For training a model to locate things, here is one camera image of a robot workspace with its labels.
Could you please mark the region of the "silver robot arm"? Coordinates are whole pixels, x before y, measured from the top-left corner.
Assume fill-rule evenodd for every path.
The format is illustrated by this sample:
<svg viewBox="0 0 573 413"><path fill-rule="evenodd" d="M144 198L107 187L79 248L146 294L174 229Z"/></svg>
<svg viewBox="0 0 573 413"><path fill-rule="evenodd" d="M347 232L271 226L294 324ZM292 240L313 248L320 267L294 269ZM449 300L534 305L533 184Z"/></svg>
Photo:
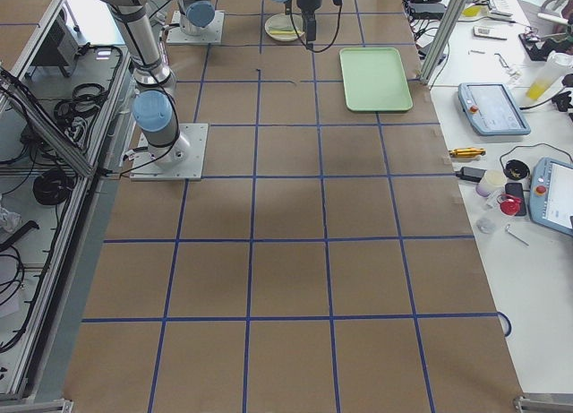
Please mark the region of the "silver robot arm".
<svg viewBox="0 0 573 413"><path fill-rule="evenodd" d="M180 28L188 35L197 35L215 18L215 8L210 0L177 0Z"/></svg>
<svg viewBox="0 0 573 413"><path fill-rule="evenodd" d="M133 61L138 93L132 117L150 108L147 95L169 118L151 131L148 164L133 159L131 178L199 179L213 175L313 174L319 160L315 54L280 46L265 31L274 4L286 0L164 0L184 31L202 31L198 6L229 7L230 33L220 47L161 45L147 5L152 0L99 0L107 5Z"/></svg>

